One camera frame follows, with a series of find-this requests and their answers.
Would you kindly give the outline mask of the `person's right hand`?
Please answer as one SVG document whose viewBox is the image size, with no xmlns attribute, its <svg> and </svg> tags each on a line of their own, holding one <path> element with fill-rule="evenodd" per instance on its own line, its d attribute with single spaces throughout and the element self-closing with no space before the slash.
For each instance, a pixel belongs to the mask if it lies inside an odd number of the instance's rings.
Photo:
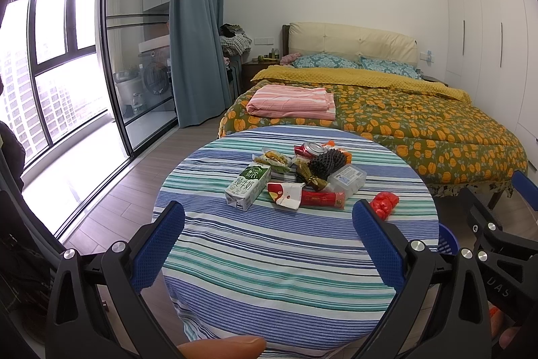
<svg viewBox="0 0 538 359">
<path fill-rule="evenodd" d="M 524 358 L 530 349 L 532 336 L 528 327 L 505 326 L 505 315 L 496 306 L 489 309 L 492 340 L 496 340 L 499 348 L 511 358 Z"/>
</svg>

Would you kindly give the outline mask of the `person's left hand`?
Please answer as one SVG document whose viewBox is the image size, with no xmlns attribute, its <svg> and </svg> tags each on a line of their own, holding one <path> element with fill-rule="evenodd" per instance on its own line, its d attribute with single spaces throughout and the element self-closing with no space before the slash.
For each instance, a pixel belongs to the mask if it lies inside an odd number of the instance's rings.
<svg viewBox="0 0 538 359">
<path fill-rule="evenodd" d="M 265 350 L 266 341 L 257 336 L 233 336 L 189 342 L 177 348 L 187 359 L 256 359 Z"/>
</svg>

